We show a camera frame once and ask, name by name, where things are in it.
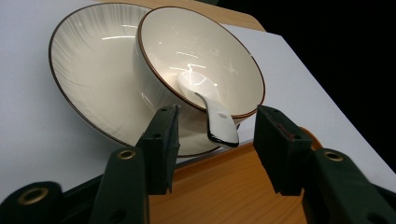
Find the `plate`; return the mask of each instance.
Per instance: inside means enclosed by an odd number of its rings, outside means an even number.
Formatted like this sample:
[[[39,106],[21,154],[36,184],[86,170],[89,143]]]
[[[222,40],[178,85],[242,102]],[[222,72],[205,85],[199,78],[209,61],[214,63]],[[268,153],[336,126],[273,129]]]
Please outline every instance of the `plate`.
[[[134,146],[154,111],[138,91],[132,72],[134,35],[150,8],[131,4],[96,4],[64,18],[49,42],[49,65],[67,102],[92,127]],[[206,133],[179,123],[179,157],[218,148]]]

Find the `bowl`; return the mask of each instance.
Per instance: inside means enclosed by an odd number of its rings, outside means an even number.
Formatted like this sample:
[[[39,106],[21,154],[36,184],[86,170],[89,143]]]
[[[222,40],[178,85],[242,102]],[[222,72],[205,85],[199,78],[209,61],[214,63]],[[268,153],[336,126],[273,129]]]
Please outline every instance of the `bowl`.
[[[207,133],[207,124],[204,102],[184,95],[177,82],[180,73],[202,74],[214,82],[218,100],[235,126],[254,115],[264,100],[262,72],[247,48],[198,12],[182,7],[151,10],[139,22],[134,49],[133,68],[142,100],[153,111],[180,105],[183,133]]]

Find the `wooden table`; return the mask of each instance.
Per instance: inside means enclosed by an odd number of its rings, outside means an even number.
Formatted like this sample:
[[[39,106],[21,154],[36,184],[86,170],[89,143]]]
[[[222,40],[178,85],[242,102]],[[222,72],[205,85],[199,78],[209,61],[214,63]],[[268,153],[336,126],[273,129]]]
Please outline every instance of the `wooden table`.
[[[184,7],[224,24],[265,31],[252,16],[192,0],[127,0]],[[149,196],[150,223],[306,223],[302,197],[275,194],[252,144],[176,169],[173,193]]]

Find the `brass screw hole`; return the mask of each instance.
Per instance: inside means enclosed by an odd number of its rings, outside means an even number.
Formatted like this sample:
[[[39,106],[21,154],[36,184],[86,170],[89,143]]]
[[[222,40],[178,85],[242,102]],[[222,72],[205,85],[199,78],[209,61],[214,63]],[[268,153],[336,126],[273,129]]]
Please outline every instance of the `brass screw hole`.
[[[119,153],[118,157],[121,160],[129,160],[134,157],[136,153],[132,150],[124,150]]]
[[[331,161],[342,161],[344,158],[335,152],[325,152],[324,155]]]
[[[47,196],[49,190],[46,188],[32,188],[26,190],[19,198],[18,203],[21,205],[29,205],[40,202]]]

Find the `ceramic spoon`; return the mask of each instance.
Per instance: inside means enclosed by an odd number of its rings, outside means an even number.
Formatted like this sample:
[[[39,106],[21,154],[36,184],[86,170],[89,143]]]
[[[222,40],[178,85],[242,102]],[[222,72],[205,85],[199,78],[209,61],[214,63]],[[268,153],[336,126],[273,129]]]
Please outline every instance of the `ceramic spoon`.
[[[217,85],[204,75],[185,71],[177,76],[178,84],[187,99],[206,106],[207,137],[220,147],[237,147],[238,132],[228,110],[219,100]]]

